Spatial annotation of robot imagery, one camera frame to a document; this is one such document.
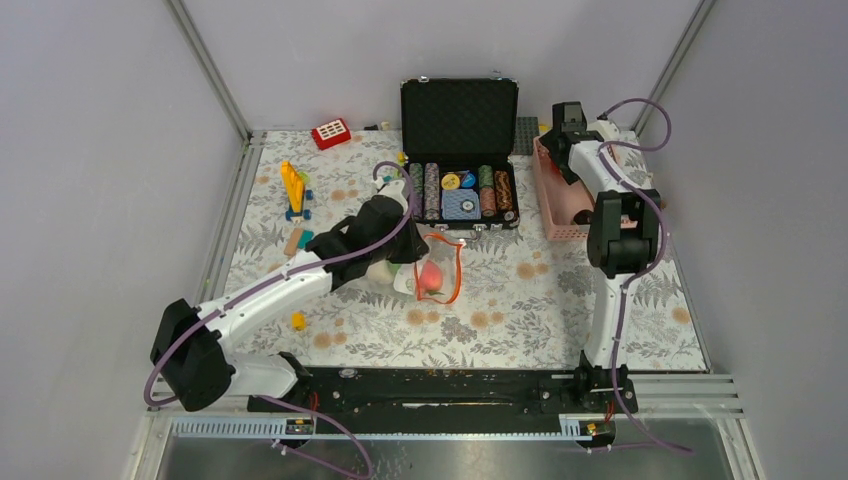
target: pink basket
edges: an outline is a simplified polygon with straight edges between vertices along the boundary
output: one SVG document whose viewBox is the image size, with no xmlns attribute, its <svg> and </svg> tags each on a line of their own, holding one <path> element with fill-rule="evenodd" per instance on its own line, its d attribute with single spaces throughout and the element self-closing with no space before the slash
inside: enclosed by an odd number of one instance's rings
<svg viewBox="0 0 848 480">
<path fill-rule="evenodd" d="M 548 149 L 539 143 L 539 137 L 533 140 L 533 176 L 548 241 L 585 240 L 589 236 L 589 225 L 572 224 L 572 219 L 582 210 L 593 211 L 595 202 L 583 182 L 566 183 L 559 168 L 551 161 Z M 629 227 L 634 224 L 622 222 L 622 225 Z"/>
</svg>

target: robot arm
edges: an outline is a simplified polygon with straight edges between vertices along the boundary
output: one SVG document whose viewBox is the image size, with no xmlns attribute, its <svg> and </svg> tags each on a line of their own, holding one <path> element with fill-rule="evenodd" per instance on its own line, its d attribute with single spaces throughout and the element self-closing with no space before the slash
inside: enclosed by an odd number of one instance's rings
<svg viewBox="0 0 848 480">
<path fill-rule="evenodd" d="M 641 198 L 619 183 L 617 178 L 627 178 L 624 171 L 615 162 L 605 165 L 599 157 L 603 142 L 619 140 L 619 131 L 613 123 L 599 119 L 587 125 L 578 102 L 554 105 L 553 118 L 554 128 L 540 141 L 549 150 L 566 182 L 582 181 L 594 201 L 587 253 L 589 263 L 597 269 L 595 308 L 592 331 L 579 368 L 590 372 L 589 377 L 602 377 L 602 381 L 589 382 L 592 388 L 596 384 L 599 388 L 604 385 L 608 388 L 610 382 L 603 380 L 608 380 L 611 370 L 623 372 L 625 377 L 627 372 L 623 350 L 618 352 L 616 364 L 612 365 L 622 285 L 656 258 L 659 219 Z M 656 190 L 642 190 L 642 193 L 659 205 Z M 622 228 L 623 216 L 637 222 L 636 226 Z M 622 342 L 628 324 L 624 322 L 620 334 Z"/>
<path fill-rule="evenodd" d="M 150 354 L 154 365 L 177 339 L 201 319 L 208 319 L 161 368 L 187 411 L 206 408 L 224 395 L 282 397 L 303 372 L 297 360 L 288 354 L 239 353 L 237 345 L 281 313 L 365 275 L 377 261 L 413 263 L 427 253 L 414 222 L 387 237 L 408 218 L 404 181 L 383 184 L 378 180 L 378 188 L 356 217 L 347 217 L 317 235 L 304 251 L 265 277 L 195 308 L 178 300 L 165 309 Z M 372 245 L 376 248 L 368 253 L 357 253 Z"/>
</svg>

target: table surface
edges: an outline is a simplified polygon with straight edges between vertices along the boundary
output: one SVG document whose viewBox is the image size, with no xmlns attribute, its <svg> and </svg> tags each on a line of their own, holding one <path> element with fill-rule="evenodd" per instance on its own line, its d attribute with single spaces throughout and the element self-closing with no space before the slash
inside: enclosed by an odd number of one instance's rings
<svg viewBox="0 0 848 480">
<path fill-rule="evenodd" d="M 294 226 L 284 218 L 283 161 L 310 177 L 313 218 L 301 226 L 317 234 L 359 210 L 373 194 L 373 166 L 395 160 L 400 149 L 399 131 L 357 132 L 351 141 L 323 152 L 309 132 L 269 132 L 225 291 L 288 260 L 283 248 Z M 303 305 L 305 330 L 295 331 L 292 312 L 281 312 L 239 349 L 288 351 L 305 365 L 575 367 L 591 327 L 595 296 L 585 242 L 545 239 L 531 157 L 511 160 L 521 225 L 484 232 L 463 249 L 462 293 L 454 304 L 418 302 L 351 284 Z M 650 181 L 641 155 L 628 155 L 624 169 L 639 184 Z M 631 370 L 706 370 L 671 255 L 631 288 L 626 342 Z"/>
</svg>

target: white wall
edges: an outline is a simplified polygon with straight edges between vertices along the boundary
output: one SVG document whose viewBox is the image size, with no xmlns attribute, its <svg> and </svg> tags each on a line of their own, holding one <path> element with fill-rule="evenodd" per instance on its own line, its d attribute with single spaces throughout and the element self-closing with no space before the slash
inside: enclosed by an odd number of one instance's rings
<svg viewBox="0 0 848 480">
<path fill-rule="evenodd" d="M 697 0 L 186 0 L 254 128 L 354 128 L 400 119 L 399 85 L 419 75 L 521 83 L 519 113 L 587 114 L 647 95 Z"/>
<path fill-rule="evenodd" d="M 718 2 L 663 101 L 672 141 L 650 161 L 770 479 L 848 470 L 846 21 L 841 0 Z"/>
<path fill-rule="evenodd" d="M 118 478 L 239 143 L 162 2 L 2 2 L 0 476 Z"/>
</svg>

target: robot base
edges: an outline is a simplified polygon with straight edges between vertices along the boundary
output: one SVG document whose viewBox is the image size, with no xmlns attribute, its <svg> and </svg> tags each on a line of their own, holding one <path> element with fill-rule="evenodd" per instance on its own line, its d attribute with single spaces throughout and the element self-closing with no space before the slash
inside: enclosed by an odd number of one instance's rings
<svg viewBox="0 0 848 480">
<path fill-rule="evenodd" d="M 590 392 L 575 402 L 566 370 L 301 368 L 283 400 L 308 408 L 317 395 L 318 410 L 356 434 L 559 433 L 560 414 L 603 419 L 612 398 L 611 391 Z M 622 398 L 635 412 L 633 384 L 624 385 Z M 285 411 L 257 397 L 247 409 Z M 337 432 L 318 422 L 316 433 Z"/>
</svg>

